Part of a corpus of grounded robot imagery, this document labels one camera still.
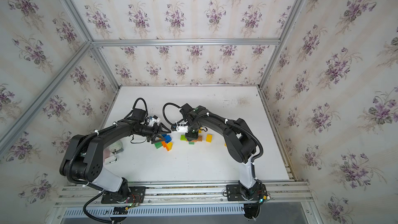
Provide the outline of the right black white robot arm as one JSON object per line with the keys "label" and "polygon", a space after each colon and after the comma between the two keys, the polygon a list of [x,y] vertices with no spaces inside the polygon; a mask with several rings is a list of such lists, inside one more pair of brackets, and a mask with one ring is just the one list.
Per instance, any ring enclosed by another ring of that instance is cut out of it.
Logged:
{"label": "right black white robot arm", "polygon": [[[178,108],[182,119],[174,123],[168,120],[165,113],[168,106]],[[224,138],[229,155],[240,164],[238,183],[226,186],[226,197],[229,201],[252,201],[244,204],[244,217],[256,219],[262,204],[269,198],[265,185],[255,174],[255,160],[263,155],[264,149],[245,120],[221,117],[204,106],[193,108],[189,104],[179,106],[171,102],[163,105],[162,114],[172,130],[180,132],[188,142],[199,140],[199,132],[208,129]]]}

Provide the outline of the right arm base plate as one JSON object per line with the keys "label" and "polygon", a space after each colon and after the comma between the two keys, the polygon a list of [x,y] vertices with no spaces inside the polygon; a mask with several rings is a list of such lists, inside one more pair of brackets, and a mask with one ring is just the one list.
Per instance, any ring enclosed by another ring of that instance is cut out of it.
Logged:
{"label": "right arm base plate", "polygon": [[228,201],[263,201],[268,200],[269,195],[262,183],[255,183],[251,188],[245,188],[241,184],[226,185]]}

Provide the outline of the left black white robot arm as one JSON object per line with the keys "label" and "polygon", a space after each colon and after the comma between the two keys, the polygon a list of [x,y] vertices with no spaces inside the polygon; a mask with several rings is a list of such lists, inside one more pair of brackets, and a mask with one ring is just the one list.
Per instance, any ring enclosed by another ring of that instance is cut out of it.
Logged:
{"label": "left black white robot arm", "polygon": [[162,142],[171,130],[162,123],[151,123],[148,109],[135,105],[122,119],[112,125],[94,130],[87,135],[76,135],[70,139],[69,146],[61,162],[59,172],[76,185],[83,185],[98,191],[98,194],[83,206],[83,212],[90,219],[104,224],[116,224],[115,219],[102,219],[89,213],[87,207],[100,197],[110,197],[114,202],[127,203],[135,198],[126,178],[117,176],[104,168],[104,150],[126,137],[141,136],[152,144]]}

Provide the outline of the blue square lego brick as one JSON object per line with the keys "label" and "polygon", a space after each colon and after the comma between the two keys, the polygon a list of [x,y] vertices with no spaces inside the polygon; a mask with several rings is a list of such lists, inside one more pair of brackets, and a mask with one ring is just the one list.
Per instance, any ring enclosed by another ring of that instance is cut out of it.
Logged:
{"label": "blue square lego brick", "polygon": [[168,143],[171,142],[171,141],[172,141],[172,138],[171,138],[169,135],[164,136],[164,142],[165,142],[166,144],[168,144]]}

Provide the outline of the orange long lego brick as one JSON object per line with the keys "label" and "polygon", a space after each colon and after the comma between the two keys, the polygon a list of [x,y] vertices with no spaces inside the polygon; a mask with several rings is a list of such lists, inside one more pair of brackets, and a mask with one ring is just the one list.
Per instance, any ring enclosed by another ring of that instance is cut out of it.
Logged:
{"label": "orange long lego brick", "polygon": [[164,148],[167,150],[167,144],[164,141],[162,141],[162,143],[163,143]]}

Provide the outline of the yellow sloped lego brick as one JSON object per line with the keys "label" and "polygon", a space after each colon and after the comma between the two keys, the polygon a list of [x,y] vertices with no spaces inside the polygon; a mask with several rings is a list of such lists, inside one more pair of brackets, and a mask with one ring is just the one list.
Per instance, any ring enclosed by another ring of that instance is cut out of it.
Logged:
{"label": "yellow sloped lego brick", "polygon": [[173,142],[167,143],[167,150],[168,151],[172,150],[172,147],[173,147]]}

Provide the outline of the small green lego brick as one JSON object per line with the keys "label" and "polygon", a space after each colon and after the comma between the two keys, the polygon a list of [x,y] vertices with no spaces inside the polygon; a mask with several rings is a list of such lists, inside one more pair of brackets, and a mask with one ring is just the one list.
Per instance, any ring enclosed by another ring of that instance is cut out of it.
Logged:
{"label": "small green lego brick", "polygon": [[162,142],[155,143],[154,145],[155,145],[156,149],[164,147]]}

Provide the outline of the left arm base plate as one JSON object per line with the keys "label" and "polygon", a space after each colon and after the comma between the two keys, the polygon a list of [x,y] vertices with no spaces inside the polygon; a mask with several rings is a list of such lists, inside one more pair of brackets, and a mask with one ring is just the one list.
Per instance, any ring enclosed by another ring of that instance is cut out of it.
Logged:
{"label": "left arm base plate", "polygon": [[102,196],[102,204],[141,204],[144,202],[144,197],[146,193],[146,187],[128,187],[128,189],[120,189],[118,192],[108,192],[106,191]]}

